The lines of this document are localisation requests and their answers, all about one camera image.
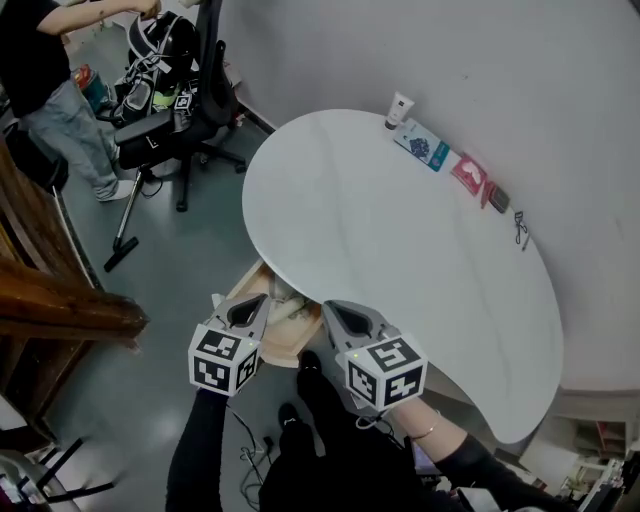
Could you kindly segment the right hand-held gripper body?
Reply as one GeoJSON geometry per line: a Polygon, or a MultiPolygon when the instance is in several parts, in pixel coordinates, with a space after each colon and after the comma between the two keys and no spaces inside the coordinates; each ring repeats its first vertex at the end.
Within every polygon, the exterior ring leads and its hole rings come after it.
{"type": "Polygon", "coordinates": [[[335,334],[341,381],[358,408],[383,413],[422,393],[428,361],[409,333],[373,338],[335,334]]]}

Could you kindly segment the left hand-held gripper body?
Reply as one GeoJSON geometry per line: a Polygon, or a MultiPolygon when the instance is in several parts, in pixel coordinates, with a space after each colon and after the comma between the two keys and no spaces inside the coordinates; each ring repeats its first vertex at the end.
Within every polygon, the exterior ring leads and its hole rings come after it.
{"type": "Polygon", "coordinates": [[[192,385],[235,396],[256,374],[262,353],[262,326],[229,329],[198,324],[188,349],[192,385]]]}

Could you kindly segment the cream hair dryer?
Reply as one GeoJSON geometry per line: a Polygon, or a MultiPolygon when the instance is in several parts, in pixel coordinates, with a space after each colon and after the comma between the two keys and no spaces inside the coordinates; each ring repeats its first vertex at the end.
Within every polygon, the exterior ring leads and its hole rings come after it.
{"type": "Polygon", "coordinates": [[[306,317],[315,307],[315,303],[299,293],[279,277],[269,281],[268,295],[272,299],[267,325],[276,325],[285,319],[306,317]]]}

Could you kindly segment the large wooden drawer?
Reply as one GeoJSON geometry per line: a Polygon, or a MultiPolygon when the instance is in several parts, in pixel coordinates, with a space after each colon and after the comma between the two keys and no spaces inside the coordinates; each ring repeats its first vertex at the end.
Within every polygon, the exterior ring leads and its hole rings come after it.
{"type": "MultiPolygon", "coordinates": [[[[262,259],[258,259],[231,289],[227,297],[234,298],[253,293],[268,294],[269,281],[274,277],[278,276],[262,259]]],[[[306,317],[299,315],[296,318],[285,319],[276,325],[267,326],[262,338],[262,360],[272,366],[297,368],[299,353],[321,329],[321,326],[321,308],[317,303],[306,317]]]]}

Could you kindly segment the person's left forearm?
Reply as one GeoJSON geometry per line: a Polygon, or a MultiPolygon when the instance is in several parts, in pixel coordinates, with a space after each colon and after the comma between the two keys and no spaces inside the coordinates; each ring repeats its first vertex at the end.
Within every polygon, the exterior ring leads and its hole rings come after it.
{"type": "Polygon", "coordinates": [[[200,389],[171,460],[165,512],[222,512],[221,455],[228,397],[200,389]]]}

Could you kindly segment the person's right forearm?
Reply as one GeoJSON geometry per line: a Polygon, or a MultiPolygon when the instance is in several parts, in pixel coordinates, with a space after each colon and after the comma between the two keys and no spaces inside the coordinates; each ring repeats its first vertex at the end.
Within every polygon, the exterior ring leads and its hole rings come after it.
{"type": "Polygon", "coordinates": [[[392,415],[454,488],[484,489],[499,509],[507,512],[577,512],[524,482],[474,436],[422,399],[398,405],[392,415]]]}

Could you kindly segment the white curved desk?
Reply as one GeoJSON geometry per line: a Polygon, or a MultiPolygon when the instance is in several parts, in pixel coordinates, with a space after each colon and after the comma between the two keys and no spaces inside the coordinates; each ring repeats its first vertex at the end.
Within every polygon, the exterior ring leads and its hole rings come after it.
{"type": "Polygon", "coordinates": [[[253,156],[242,207],[273,271],[316,302],[363,304],[413,334],[499,441],[543,420],[564,339],[535,243],[448,167],[398,145],[381,115],[334,109],[283,125],[253,156]]]}

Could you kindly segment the person's legs black trousers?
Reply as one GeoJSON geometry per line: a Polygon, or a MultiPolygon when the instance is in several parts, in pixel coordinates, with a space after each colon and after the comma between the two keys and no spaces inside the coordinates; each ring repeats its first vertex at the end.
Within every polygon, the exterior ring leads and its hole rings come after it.
{"type": "Polygon", "coordinates": [[[301,418],[279,440],[280,454],[259,491],[260,512],[443,512],[406,453],[376,428],[360,430],[321,373],[299,372],[301,418]]]}

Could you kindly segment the vacuum cleaner wand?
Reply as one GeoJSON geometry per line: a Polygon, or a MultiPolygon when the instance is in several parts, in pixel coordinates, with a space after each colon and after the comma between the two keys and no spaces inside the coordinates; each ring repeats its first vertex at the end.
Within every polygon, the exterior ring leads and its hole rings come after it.
{"type": "Polygon", "coordinates": [[[123,211],[116,236],[114,237],[112,244],[112,254],[104,264],[104,271],[110,273],[117,265],[119,265],[124,258],[126,258],[139,244],[137,237],[133,236],[128,240],[125,239],[126,227],[133,210],[136,198],[141,191],[144,181],[145,171],[139,168],[136,173],[136,177],[133,184],[132,192],[129,196],[125,209],[123,211]]]}

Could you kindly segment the dark wooden furniture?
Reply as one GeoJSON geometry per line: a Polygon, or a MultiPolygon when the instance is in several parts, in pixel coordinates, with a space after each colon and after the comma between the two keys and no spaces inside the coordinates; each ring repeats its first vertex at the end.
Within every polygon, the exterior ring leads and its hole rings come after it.
{"type": "Polygon", "coordinates": [[[45,416],[78,362],[97,342],[136,351],[148,322],[90,278],[59,200],[16,167],[0,135],[0,398],[54,440],[45,416]]]}

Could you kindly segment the black eyelash curler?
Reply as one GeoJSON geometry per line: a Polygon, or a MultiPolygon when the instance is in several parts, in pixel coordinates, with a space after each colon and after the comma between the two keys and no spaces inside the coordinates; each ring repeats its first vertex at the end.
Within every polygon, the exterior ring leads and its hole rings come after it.
{"type": "Polygon", "coordinates": [[[515,242],[520,247],[521,251],[524,252],[530,241],[531,233],[524,222],[523,211],[516,211],[514,213],[514,224],[516,228],[515,242]]]}

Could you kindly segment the red packet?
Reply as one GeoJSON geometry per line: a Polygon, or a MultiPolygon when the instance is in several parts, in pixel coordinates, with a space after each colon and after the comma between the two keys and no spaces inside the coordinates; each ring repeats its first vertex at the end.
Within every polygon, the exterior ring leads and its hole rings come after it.
{"type": "Polygon", "coordinates": [[[496,187],[487,172],[474,159],[463,154],[451,174],[473,197],[480,199],[480,207],[484,209],[496,187]]]}

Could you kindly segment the blue card packet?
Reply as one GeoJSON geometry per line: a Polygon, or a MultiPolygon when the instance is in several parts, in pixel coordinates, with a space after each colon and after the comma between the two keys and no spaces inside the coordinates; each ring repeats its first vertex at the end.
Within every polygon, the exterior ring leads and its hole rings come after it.
{"type": "Polygon", "coordinates": [[[394,142],[434,172],[441,170],[450,152],[446,142],[414,119],[407,120],[396,130],[394,142]]]}

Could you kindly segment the black office chair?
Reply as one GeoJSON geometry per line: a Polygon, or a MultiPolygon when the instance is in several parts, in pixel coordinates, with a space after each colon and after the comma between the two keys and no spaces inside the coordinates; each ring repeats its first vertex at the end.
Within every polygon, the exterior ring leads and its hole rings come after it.
{"type": "Polygon", "coordinates": [[[183,184],[188,183],[192,158],[200,154],[206,159],[221,158],[235,165],[237,172],[246,171],[243,157],[226,151],[209,141],[219,129],[234,129],[238,101],[232,83],[224,70],[226,44],[218,37],[222,0],[194,0],[198,16],[191,22],[196,29],[197,46],[188,74],[163,75],[155,93],[153,110],[133,123],[115,129],[122,169],[142,168],[144,181],[152,179],[152,168],[170,159],[180,163],[183,184]],[[176,97],[191,92],[191,112],[173,109],[176,97]]]}

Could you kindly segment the white cosmetic tube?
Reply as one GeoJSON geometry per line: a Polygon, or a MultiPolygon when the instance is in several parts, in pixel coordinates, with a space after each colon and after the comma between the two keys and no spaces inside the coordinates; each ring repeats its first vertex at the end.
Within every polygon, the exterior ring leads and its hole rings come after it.
{"type": "Polygon", "coordinates": [[[384,121],[385,128],[391,131],[396,130],[404,122],[414,104],[413,100],[396,91],[384,121]]]}

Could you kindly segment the grey wooden shelf unit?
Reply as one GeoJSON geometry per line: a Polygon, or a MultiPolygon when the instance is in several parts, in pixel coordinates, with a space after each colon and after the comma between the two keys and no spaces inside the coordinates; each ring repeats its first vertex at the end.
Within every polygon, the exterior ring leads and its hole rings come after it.
{"type": "Polygon", "coordinates": [[[591,496],[637,453],[640,390],[560,390],[518,463],[551,495],[591,496]]]}

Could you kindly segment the white chair black legs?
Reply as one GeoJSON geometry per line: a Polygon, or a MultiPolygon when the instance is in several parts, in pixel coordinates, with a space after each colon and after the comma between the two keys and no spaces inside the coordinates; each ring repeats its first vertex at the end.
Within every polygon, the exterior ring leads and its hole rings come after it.
{"type": "Polygon", "coordinates": [[[60,450],[53,446],[39,461],[9,449],[0,449],[0,474],[14,485],[16,492],[27,507],[43,506],[44,512],[82,512],[76,501],[110,491],[116,487],[114,480],[95,486],[83,485],[67,490],[57,473],[85,444],[86,437],[74,441],[50,466],[60,450]]]}

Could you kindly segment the black bin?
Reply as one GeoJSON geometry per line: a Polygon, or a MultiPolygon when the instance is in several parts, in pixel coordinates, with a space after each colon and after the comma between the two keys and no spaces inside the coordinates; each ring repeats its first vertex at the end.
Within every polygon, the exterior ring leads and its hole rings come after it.
{"type": "Polygon", "coordinates": [[[25,176],[51,195],[63,189],[69,177],[64,157],[38,142],[18,122],[8,124],[3,135],[16,167],[25,176]]]}

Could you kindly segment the teal bucket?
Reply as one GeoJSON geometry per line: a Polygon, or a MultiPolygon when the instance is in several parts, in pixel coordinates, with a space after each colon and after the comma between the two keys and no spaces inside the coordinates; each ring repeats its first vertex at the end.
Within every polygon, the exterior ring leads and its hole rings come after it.
{"type": "Polygon", "coordinates": [[[113,108],[110,89],[88,64],[76,68],[72,77],[95,114],[113,108]]]}

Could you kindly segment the black helmet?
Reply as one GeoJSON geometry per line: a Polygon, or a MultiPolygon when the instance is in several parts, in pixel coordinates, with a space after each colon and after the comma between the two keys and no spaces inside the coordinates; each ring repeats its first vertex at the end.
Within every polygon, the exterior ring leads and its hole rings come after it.
{"type": "Polygon", "coordinates": [[[165,73],[182,77],[190,72],[198,39],[195,26],[187,18],[164,12],[145,29],[145,35],[160,56],[165,73]]]}

